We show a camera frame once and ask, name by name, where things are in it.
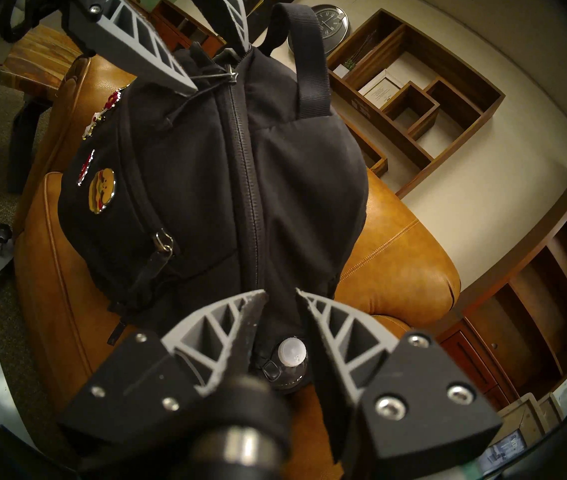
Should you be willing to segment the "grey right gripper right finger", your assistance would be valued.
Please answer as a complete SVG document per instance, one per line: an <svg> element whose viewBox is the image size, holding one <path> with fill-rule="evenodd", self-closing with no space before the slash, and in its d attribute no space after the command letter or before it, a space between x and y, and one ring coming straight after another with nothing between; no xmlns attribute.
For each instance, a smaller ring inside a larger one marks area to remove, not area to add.
<svg viewBox="0 0 567 480"><path fill-rule="evenodd" d="M503 420L430 335L296 290L332 459L344 474L437 474L484 453Z"/></svg>

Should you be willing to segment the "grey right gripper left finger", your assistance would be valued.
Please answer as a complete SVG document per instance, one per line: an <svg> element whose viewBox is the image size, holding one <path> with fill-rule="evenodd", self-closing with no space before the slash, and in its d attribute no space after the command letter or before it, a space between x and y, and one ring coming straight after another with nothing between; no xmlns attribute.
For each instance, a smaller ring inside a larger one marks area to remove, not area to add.
<svg viewBox="0 0 567 480"><path fill-rule="evenodd" d="M58 424L79 455L122 444L248 372L268 294L259 289L199 308L163 337L149 329L114 348Z"/></svg>

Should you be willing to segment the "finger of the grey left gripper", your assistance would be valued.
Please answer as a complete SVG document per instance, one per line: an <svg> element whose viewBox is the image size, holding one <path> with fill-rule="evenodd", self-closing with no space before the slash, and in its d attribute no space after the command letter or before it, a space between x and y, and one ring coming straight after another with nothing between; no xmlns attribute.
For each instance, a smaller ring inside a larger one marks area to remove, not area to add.
<svg viewBox="0 0 567 480"><path fill-rule="evenodd" d="M206 0L203 16L212 30L237 53L249 51L244 0Z"/></svg>

